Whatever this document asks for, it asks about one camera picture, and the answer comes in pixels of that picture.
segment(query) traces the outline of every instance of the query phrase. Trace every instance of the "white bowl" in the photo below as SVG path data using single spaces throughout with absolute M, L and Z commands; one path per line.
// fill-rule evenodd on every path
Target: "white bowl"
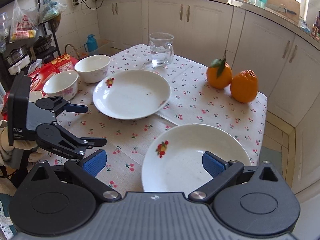
M 202 166 L 205 151 L 226 162 L 252 165 L 241 144 L 223 130 L 206 124 L 181 125 L 159 135 L 150 145 L 142 164 L 144 191 L 182 191 L 188 196 L 212 179 Z
M 48 97 L 63 96 L 69 101 L 78 92 L 79 75 L 74 70 L 62 71 L 52 76 L 43 86 Z
M 84 82 L 96 83 L 107 76 L 109 64 L 110 57 L 106 55 L 94 55 L 77 62 L 75 70 Z

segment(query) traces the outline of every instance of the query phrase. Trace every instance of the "glass mug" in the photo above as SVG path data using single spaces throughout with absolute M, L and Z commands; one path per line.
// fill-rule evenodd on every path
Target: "glass mug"
M 168 65 L 173 61 L 174 36 L 169 33 L 152 33 L 149 35 L 149 46 L 153 65 Z

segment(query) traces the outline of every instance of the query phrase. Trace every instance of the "metal screw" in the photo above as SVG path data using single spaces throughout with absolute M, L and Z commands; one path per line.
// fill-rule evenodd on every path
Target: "metal screw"
M 190 196 L 194 199 L 204 199 L 207 196 L 207 194 L 202 191 L 194 191 L 190 193 Z
M 114 199 L 114 198 L 117 198 L 119 196 L 119 193 L 116 192 L 116 191 L 113 191 L 113 190 L 108 190 L 108 191 L 105 191 L 102 195 L 105 198 Z

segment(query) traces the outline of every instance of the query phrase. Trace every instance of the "dining table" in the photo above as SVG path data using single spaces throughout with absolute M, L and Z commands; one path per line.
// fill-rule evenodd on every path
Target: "dining table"
M 150 144 L 172 127 L 189 123 L 207 124 L 227 132 L 242 145 L 252 165 L 258 165 L 267 113 L 265 95 L 258 92 L 252 102 L 239 103 L 232 98 L 229 86 L 218 90 L 208 84 L 206 66 L 176 55 L 169 65 L 153 65 L 150 48 L 144 44 L 113 55 L 108 76 L 130 69 L 153 71 L 169 82 L 171 96 L 160 111 L 139 120 L 113 119 L 101 113 L 92 101 L 97 84 L 80 81 L 71 103 L 88 106 L 88 112 L 63 112 L 57 117 L 61 126 L 78 137 L 107 139 L 101 147 L 107 152 L 107 165 L 97 179 L 122 196 L 127 191 L 143 191 L 141 168 Z M 88 149 L 85 157 L 95 150 Z M 50 165 L 67 161 L 52 153 L 45 159 Z

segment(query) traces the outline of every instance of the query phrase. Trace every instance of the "cutting board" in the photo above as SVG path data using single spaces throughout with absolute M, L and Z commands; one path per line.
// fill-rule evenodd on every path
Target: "cutting board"
M 276 6 L 280 6 L 281 4 L 285 5 L 288 10 L 294 11 L 297 13 L 297 15 L 288 13 L 288 18 L 294 21 L 296 24 L 299 23 L 299 14 L 300 14 L 300 3 L 296 0 L 267 0 L 266 7 L 268 7 L 268 4 L 273 4 Z M 278 12 L 278 14 L 283 15 L 284 17 L 287 17 L 287 13 L 285 12 Z

